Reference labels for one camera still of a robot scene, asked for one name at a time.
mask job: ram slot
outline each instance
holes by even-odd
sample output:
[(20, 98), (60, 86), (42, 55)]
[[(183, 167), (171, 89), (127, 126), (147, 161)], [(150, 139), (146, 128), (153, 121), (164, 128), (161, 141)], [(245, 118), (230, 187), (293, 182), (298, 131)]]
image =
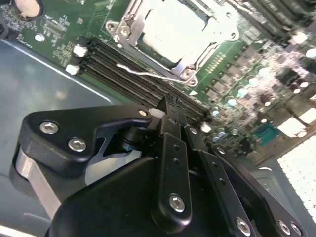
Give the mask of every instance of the ram slot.
[(207, 114), (207, 109), (161, 79), (150, 76), (136, 76), (117, 67), (117, 63), (127, 65), (130, 69), (144, 71), (144, 68), (126, 58), (112, 47), (94, 43), (94, 47), (85, 61), (81, 64), (86, 74), (101, 81), (119, 93), (133, 99), (148, 108), (155, 107), (166, 94), (179, 98), (179, 106), (185, 110), (188, 122), (197, 123), (199, 118)]
[(278, 19), (276, 19), (273, 14), (271, 14), (267, 9), (265, 9), (265, 7), (262, 6), (261, 2), (259, 2), (257, 0), (248, 0), (247, 2), (244, 2), (244, 4), (251, 6), (252, 8), (255, 8), (258, 12), (260, 12), (267, 19), (267, 21), (270, 24), (272, 24), (279, 31), (285, 33), (284, 25), (282, 24), (282, 22), (280, 22)]

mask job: black plastic bracket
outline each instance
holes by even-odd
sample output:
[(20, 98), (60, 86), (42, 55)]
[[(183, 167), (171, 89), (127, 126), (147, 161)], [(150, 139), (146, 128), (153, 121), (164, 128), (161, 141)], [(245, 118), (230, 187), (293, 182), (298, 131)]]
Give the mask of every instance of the black plastic bracket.
[(263, 236), (307, 236), (296, 219), (246, 170), (233, 162), (233, 154), (220, 146), (213, 146), (212, 152), (220, 159), (234, 189), (241, 200), (245, 200), (248, 216), (252, 217)]
[[(150, 113), (139, 105), (35, 112), (24, 118), (18, 142), (32, 159), (62, 176), (77, 177), (93, 157), (97, 138), (110, 141), (117, 130), (146, 127), (151, 120)], [(40, 125), (46, 121), (56, 124), (58, 132), (43, 133)], [(72, 138), (82, 140), (86, 148), (81, 152), (70, 149)]]
[[(190, 156), (198, 159), (199, 167), (202, 167), (202, 173), (205, 176), (209, 189), (216, 195), (217, 203), (221, 209), (226, 222), (226, 231), (236, 237), (256, 237), (250, 220), (240, 203), (234, 188), (221, 165), (220, 160), (207, 152), (207, 147), (199, 133), (187, 125), (184, 127), (187, 137), (188, 151)], [(240, 221), (245, 226), (244, 230), (238, 228)]]
[(161, 118), (152, 217), (167, 233), (178, 233), (192, 218), (186, 144), (181, 140), (181, 129), (176, 105), (167, 97), (160, 102), (166, 112)]

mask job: screw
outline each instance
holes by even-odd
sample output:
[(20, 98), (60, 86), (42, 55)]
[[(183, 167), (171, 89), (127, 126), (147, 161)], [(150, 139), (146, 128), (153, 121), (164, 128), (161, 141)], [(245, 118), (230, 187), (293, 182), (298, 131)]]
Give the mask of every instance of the screw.
[(85, 142), (80, 138), (70, 139), (68, 142), (68, 146), (71, 150), (73, 150), (75, 152), (83, 152), (87, 147)]
[(130, 34), (130, 29), (128, 26), (122, 26), (120, 29), (120, 32), (122, 35), (124, 35), (126, 37)]
[(236, 136), (237, 134), (238, 134), (238, 130), (237, 130), (237, 129), (233, 129), (233, 130), (232, 130), (232, 135), (233, 135), (233, 136)]
[(146, 113), (145, 111), (140, 110), (139, 113), (140, 113), (142, 116), (147, 116), (147, 113)]
[(108, 29), (109, 29), (110, 31), (113, 31), (113, 30), (114, 30), (114, 25), (113, 25), (112, 23), (110, 23), (110, 24), (108, 25)]
[(242, 220), (241, 218), (237, 217), (236, 219), (236, 224), (238, 229), (245, 235), (245, 236), (250, 236), (251, 235), (251, 230), (248, 224)]
[(298, 228), (293, 222), (291, 222), (291, 227), (293, 228), (293, 230), (300, 236), (302, 236), (302, 232), (300, 230), (300, 228)]
[(281, 230), (286, 233), (288, 236), (291, 235), (291, 231), (288, 228), (288, 226), (286, 224), (284, 224), (283, 221), (278, 221), (278, 225), (280, 226)]
[(178, 195), (171, 195), (169, 198), (170, 206), (176, 212), (183, 212), (185, 209), (184, 202)]
[(59, 127), (53, 122), (42, 122), (39, 126), (39, 129), (46, 134), (55, 134), (58, 132)]
[(185, 69), (182, 73), (182, 78), (189, 78), (192, 74), (192, 70), (191, 69)]
[(221, 148), (221, 147), (217, 147), (217, 150), (218, 150), (218, 152), (220, 153), (220, 154), (225, 154), (225, 151), (224, 151), (224, 149), (223, 148)]
[(198, 133), (198, 132), (197, 132), (194, 128), (192, 128), (192, 127), (190, 128), (190, 131), (191, 131), (191, 133), (193, 133), (194, 135), (197, 135), (197, 133)]

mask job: capacitor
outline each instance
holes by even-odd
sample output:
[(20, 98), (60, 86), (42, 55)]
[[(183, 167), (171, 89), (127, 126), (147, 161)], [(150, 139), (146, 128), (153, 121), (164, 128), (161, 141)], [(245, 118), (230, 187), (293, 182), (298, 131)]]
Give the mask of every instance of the capacitor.
[(252, 87), (256, 87), (259, 85), (259, 79), (258, 78), (250, 78), (248, 79), (248, 83)]
[(294, 93), (294, 94), (298, 94), (301, 92), (301, 89), (298, 87), (297, 84), (292, 84), (290, 86), (290, 90)]
[(226, 132), (225, 132), (225, 129), (224, 128), (218, 128), (217, 129), (217, 132), (218, 132), (218, 136), (221, 138), (221, 137), (224, 137), (226, 135)]
[(218, 136), (217, 133), (213, 133), (213, 134), (212, 134), (212, 140), (213, 140), (213, 142), (218, 142), (219, 139), (220, 139), (220, 137)]
[(265, 106), (269, 106), (269, 105), (271, 104), (271, 102), (270, 102), (268, 96), (266, 96), (266, 95), (261, 95), (261, 96), (260, 96), (260, 101), (261, 101), (261, 103), (264, 104)]
[(309, 86), (309, 83), (303, 79), (298, 79), (296, 83), (299, 85), (300, 88), (306, 88)]
[(243, 87), (242, 85), (237, 86), (236, 90), (237, 90), (237, 96), (240, 98), (243, 98), (248, 93), (247, 89)]
[(271, 77), (273, 76), (272, 70), (269, 67), (259, 66), (258, 74), (261, 77)]
[(211, 114), (212, 114), (214, 117), (219, 116), (219, 109), (218, 109), (218, 107), (213, 107), (213, 108), (211, 109)]
[(232, 97), (231, 95), (226, 97), (226, 102), (229, 106), (235, 106), (237, 104), (236, 99)]
[(308, 58), (315, 59), (316, 58), (316, 48), (311, 48), (311, 49), (307, 50), (305, 55)]
[(209, 124), (207, 124), (206, 122), (203, 122), (201, 125), (201, 131), (205, 132), (205, 133), (209, 133), (212, 130), (212, 128), (210, 127)]
[(260, 123), (266, 123), (268, 120), (266, 119), (266, 116), (262, 112), (257, 113), (257, 119), (260, 121)]

